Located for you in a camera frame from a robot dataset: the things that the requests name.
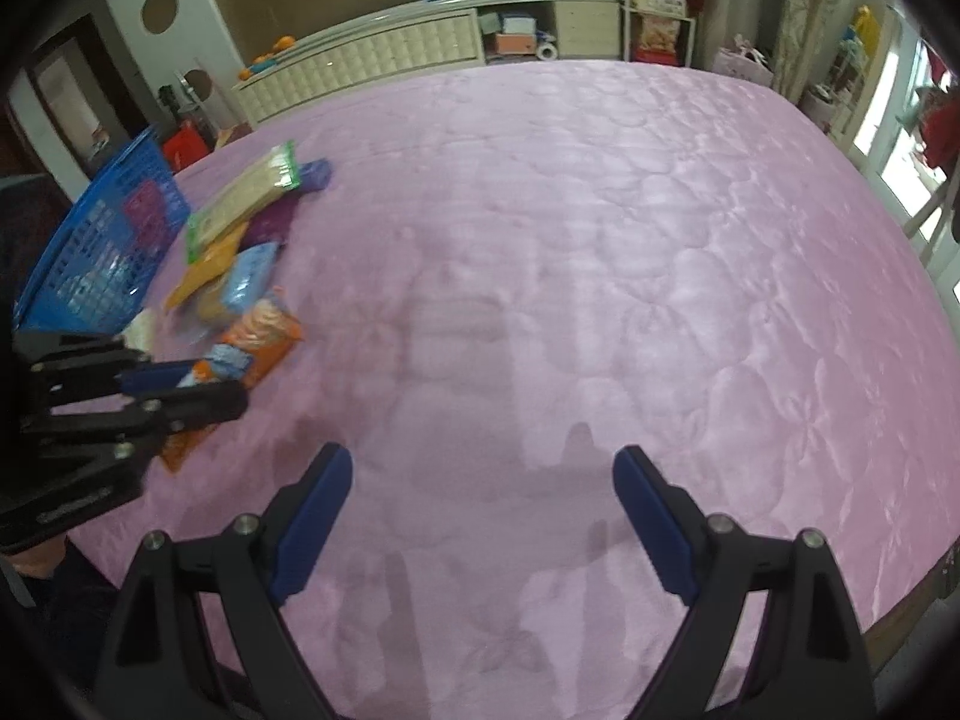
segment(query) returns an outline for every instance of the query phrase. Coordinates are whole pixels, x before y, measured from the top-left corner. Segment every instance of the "door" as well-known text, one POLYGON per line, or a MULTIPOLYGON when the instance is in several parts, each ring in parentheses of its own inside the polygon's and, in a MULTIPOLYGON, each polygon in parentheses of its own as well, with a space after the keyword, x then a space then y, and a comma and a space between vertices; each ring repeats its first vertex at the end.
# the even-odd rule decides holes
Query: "door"
POLYGON ((90 15, 40 46, 27 77, 64 146, 91 178, 147 127, 90 15))

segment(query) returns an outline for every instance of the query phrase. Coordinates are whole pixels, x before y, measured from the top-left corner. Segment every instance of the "blue plastic basket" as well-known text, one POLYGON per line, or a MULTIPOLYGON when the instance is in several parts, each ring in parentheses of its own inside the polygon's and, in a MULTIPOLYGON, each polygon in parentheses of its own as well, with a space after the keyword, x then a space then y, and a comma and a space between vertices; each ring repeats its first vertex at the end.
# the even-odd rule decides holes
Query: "blue plastic basket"
POLYGON ((119 333, 143 307, 190 207, 141 132, 77 200, 14 310, 17 327, 119 333))

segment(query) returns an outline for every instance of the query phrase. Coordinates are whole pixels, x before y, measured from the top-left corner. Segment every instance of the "plastic bag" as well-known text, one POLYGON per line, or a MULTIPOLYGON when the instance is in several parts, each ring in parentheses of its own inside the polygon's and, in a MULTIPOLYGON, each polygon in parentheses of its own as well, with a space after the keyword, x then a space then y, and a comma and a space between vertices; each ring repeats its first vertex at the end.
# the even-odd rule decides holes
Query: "plastic bag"
POLYGON ((269 242, 248 248, 237 255, 220 294, 220 303, 223 303, 224 309, 234 314, 243 314, 260 300, 267 290, 279 249, 279 244, 269 242))

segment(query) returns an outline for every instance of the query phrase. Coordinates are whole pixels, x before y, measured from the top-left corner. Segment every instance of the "human hand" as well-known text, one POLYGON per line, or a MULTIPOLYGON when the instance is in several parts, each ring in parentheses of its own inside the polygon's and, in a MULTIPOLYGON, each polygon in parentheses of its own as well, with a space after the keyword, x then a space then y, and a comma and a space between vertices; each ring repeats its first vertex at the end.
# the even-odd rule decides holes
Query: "human hand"
POLYGON ((50 579, 66 557, 66 533, 37 544, 25 552, 9 555, 8 560, 21 576, 50 579))

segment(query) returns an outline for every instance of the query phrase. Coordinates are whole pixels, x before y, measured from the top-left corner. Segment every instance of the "dark sleeve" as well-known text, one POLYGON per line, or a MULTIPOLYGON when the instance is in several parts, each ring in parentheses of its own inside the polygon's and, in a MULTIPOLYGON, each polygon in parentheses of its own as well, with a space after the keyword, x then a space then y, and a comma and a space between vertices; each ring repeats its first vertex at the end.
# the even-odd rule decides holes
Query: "dark sleeve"
POLYGON ((36 604, 27 618, 51 657, 85 693, 92 693, 97 664, 118 591, 71 541, 50 579, 23 578, 36 604))

